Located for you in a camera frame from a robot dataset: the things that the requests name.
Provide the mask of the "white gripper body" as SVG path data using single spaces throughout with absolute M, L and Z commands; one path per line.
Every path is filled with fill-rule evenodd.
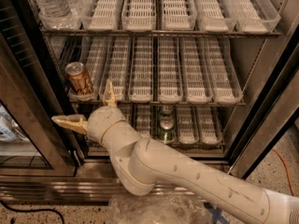
M 126 121 L 121 110 L 116 106 L 101 106 L 91 113 L 87 121 L 87 136 L 97 143 L 114 124 Z

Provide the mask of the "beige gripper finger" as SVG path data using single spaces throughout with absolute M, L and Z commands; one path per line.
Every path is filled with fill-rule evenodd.
M 110 78 L 107 79 L 104 94 L 103 94 L 103 103 L 108 106 L 117 106 L 117 101 L 115 98 L 115 92 L 112 80 Z
M 87 134 L 87 120 L 83 115 L 53 116 L 52 121 L 58 126 L 72 130 L 76 133 Z

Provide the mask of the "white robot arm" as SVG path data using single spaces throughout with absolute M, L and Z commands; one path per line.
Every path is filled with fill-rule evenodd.
M 52 120 L 103 146 L 117 177 L 130 193 L 147 195 L 158 181 L 165 180 L 246 224 L 299 224 L 298 197 L 254 186 L 158 140 L 142 137 L 118 108 L 111 80 L 106 83 L 104 98 L 104 105 L 88 118 L 68 115 Z

